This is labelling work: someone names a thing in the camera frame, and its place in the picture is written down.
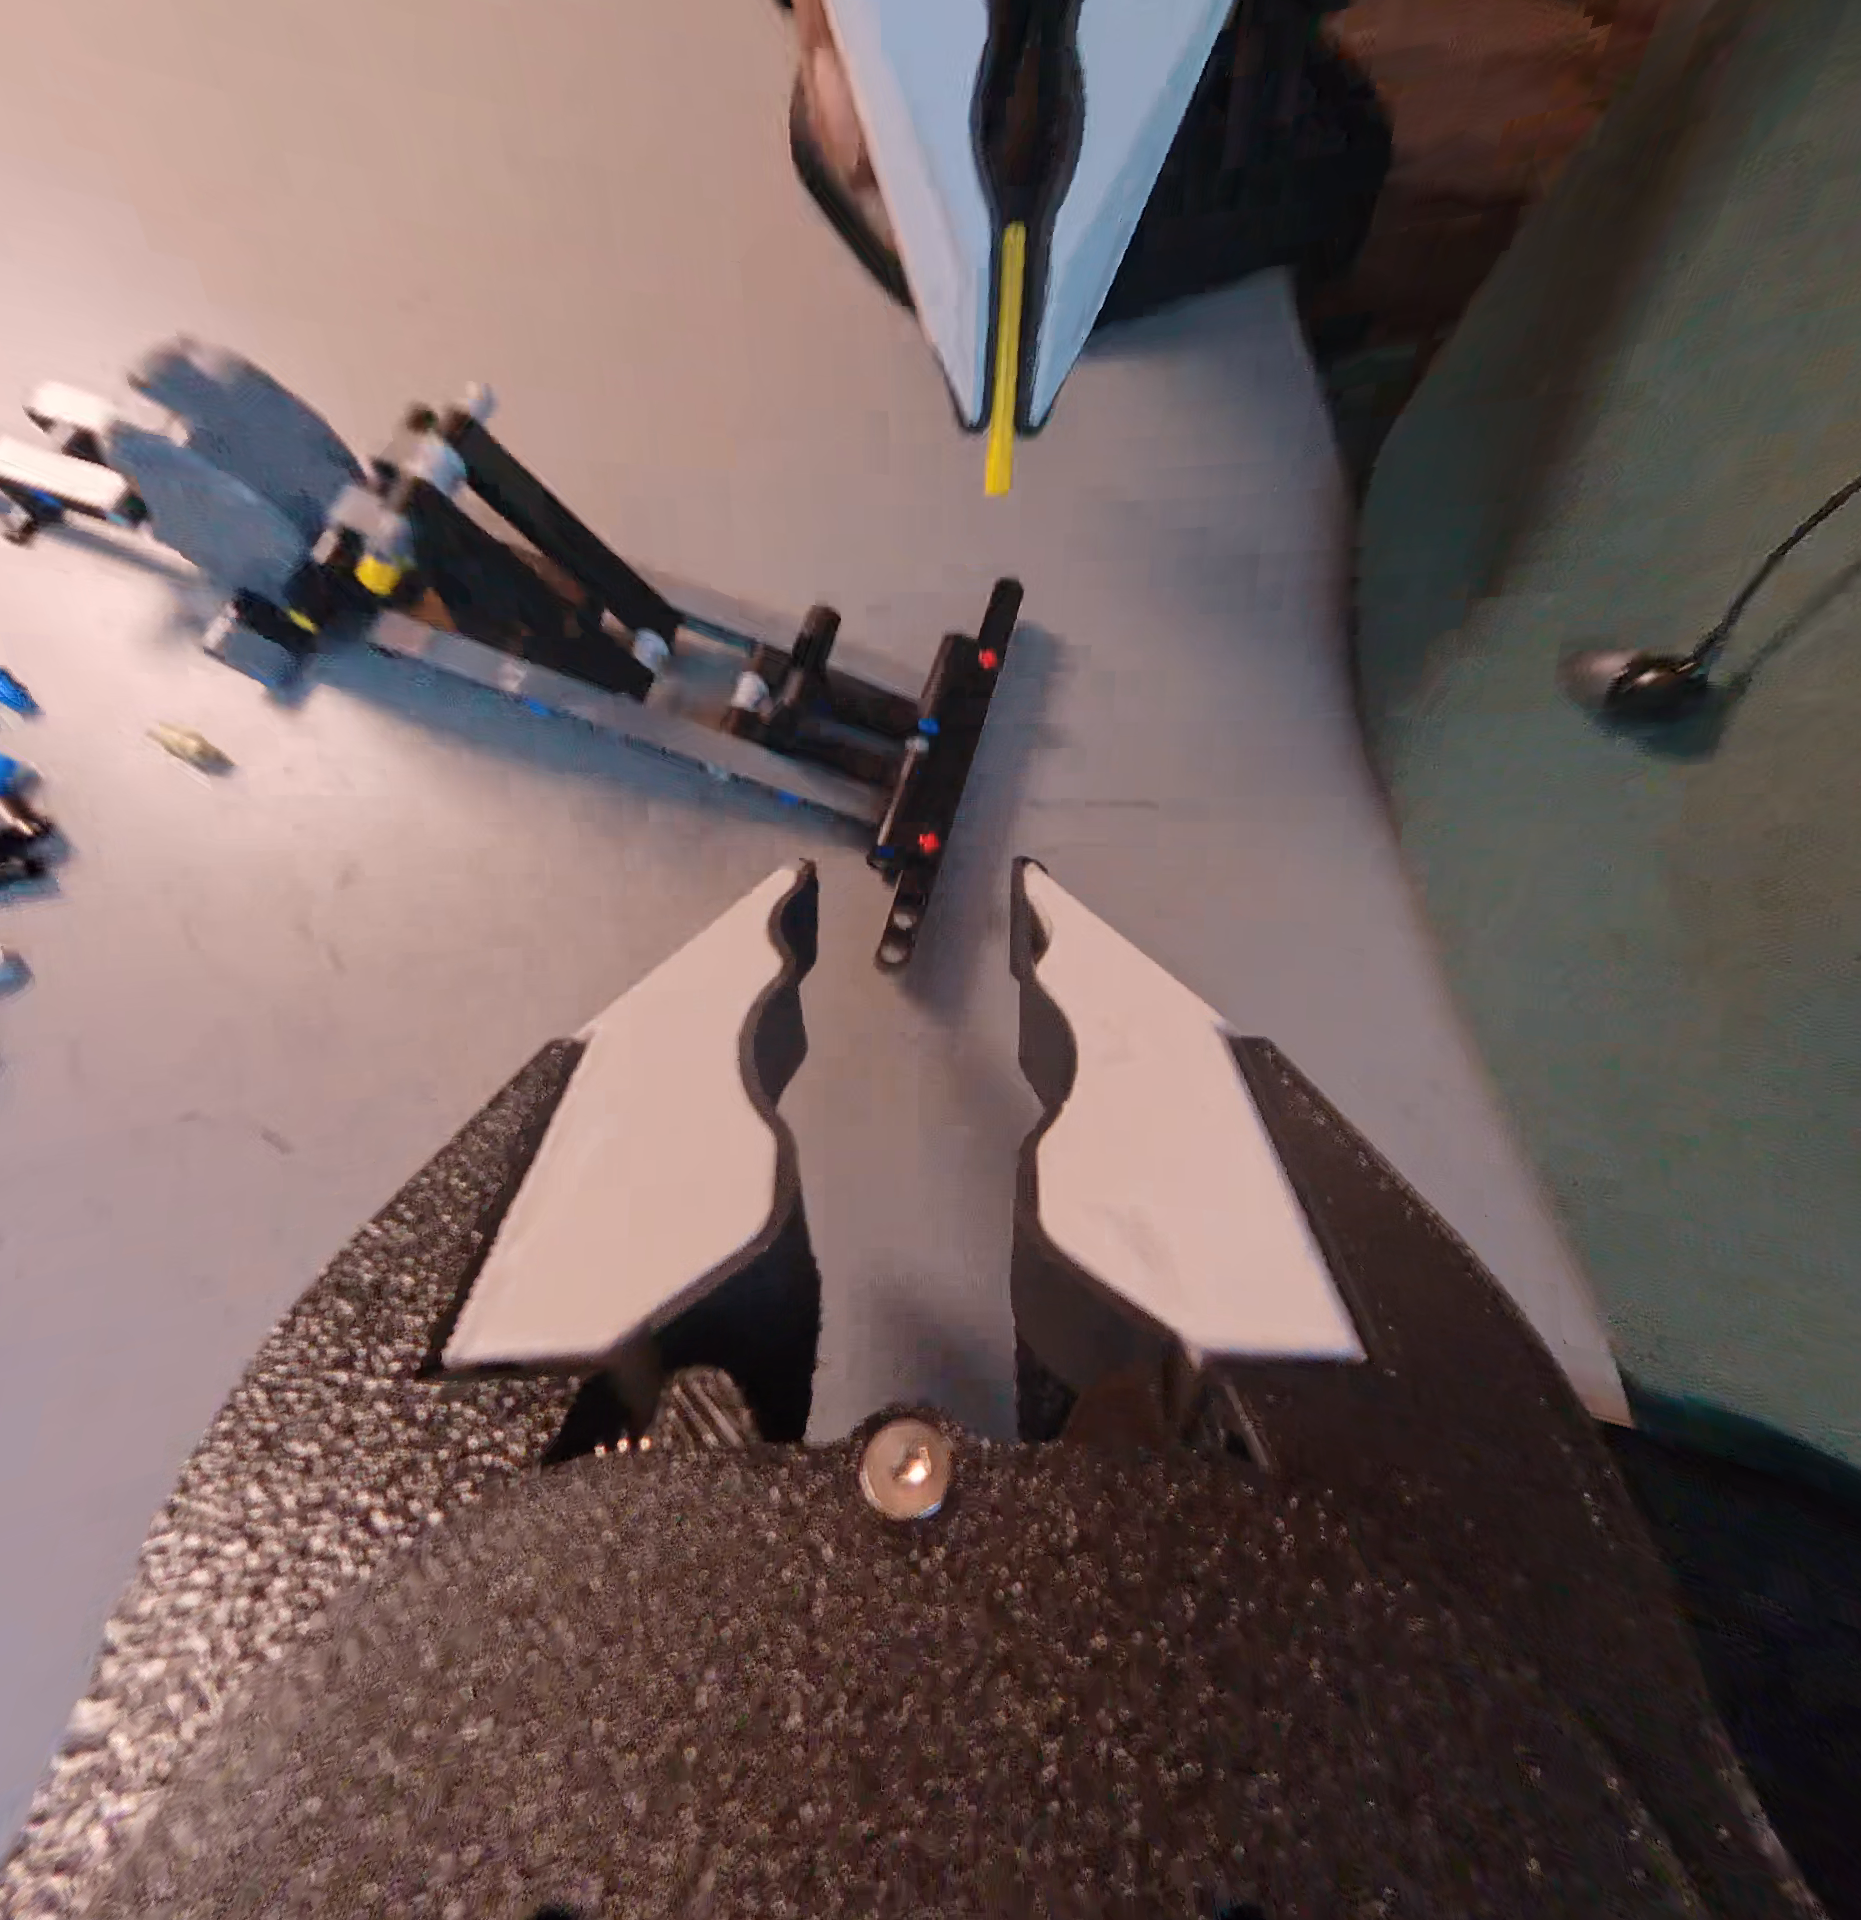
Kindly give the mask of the grey desk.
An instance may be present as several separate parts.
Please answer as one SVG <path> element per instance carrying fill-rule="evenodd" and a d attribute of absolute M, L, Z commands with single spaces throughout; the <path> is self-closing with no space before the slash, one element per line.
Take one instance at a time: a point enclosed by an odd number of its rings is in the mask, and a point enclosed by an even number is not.
<path fill-rule="evenodd" d="M 815 816 L 374 654 L 272 702 L 202 654 L 175 564 L 0 533 L 0 662 L 42 708 L 8 733 L 70 840 L 0 902 L 0 1859 L 276 1317 L 532 1052 L 793 857 L 817 1435 L 896 1397 L 1012 1429 L 1018 853 L 1290 1052 L 1625 1416 L 1360 741 L 1346 474 L 1285 278 L 1104 339 L 987 497 L 912 318 L 799 188 L 791 90 L 770 3 L 0 3 L 0 429 L 191 333 L 360 447 L 487 382 L 631 562 L 833 604 L 911 686 L 1026 588 L 885 977 L 885 893 Z"/>

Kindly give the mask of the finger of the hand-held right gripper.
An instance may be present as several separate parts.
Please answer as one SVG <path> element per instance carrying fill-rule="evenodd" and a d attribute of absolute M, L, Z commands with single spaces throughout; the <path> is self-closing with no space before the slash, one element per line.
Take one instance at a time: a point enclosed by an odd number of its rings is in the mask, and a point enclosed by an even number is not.
<path fill-rule="evenodd" d="M 1002 219 L 987 180 L 987 1 L 826 1 L 918 324 L 962 429 L 1002 434 Z"/>
<path fill-rule="evenodd" d="M 1230 15 L 1230 1 L 1038 6 L 1038 161 L 1020 429 L 1052 413 Z"/>

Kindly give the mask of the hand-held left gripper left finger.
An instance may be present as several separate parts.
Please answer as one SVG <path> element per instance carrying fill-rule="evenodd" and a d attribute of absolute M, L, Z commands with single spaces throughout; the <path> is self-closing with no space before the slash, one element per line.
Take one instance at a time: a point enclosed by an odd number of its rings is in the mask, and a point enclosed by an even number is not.
<path fill-rule="evenodd" d="M 806 1053 L 813 861 L 770 871 L 578 1034 L 443 1332 L 449 1377 L 606 1379 L 625 1425 L 709 1368 L 804 1427 L 819 1265 L 781 1100 Z"/>

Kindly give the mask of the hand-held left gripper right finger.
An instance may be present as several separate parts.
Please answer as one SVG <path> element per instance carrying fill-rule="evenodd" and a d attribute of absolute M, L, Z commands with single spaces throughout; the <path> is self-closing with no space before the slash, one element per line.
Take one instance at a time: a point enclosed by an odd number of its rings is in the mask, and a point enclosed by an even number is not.
<path fill-rule="evenodd" d="M 1249 1040 L 1034 857 L 1012 867 L 1011 970 L 1038 1100 L 1012 1202 L 1018 1435 L 1059 1440 L 1113 1388 L 1162 1444 L 1219 1412 L 1266 1452 L 1240 1373 L 1363 1365 L 1367 1341 Z"/>

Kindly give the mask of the grey black toy chassis assembly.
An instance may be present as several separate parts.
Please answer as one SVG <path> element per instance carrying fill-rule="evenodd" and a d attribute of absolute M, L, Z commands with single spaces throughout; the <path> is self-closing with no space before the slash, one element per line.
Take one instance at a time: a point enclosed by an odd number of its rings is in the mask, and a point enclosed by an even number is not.
<path fill-rule="evenodd" d="M 891 891 L 876 967 L 925 931 L 1023 612 L 993 582 L 918 687 L 839 655 L 843 615 L 770 620 L 657 579 L 572 511 L 467 387 L 407 409 L 359 456 L 227 347 L 175 337 L 127 378 L 136 406 L 66 382 L 0 436 L 4 535 L 72 518 L 143 535 L 217 598 L 210 658 L 282 694 L 334 644 L 413 660 L 864 833 Z"/>

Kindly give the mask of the yellow toy axle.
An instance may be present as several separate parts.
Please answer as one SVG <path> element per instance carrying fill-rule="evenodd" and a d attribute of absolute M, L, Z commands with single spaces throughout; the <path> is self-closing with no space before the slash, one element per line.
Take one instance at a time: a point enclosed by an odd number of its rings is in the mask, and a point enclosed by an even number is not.
<path fill-rule="evenodd" d="M 1012 219 L 1001 231 L 996 259 L 990 415 L 984 468 L 984 491 L 993 499 L 1011 494 L 1014 475 L 1026 284 L 1029 228 L 1020 219 Z"/>

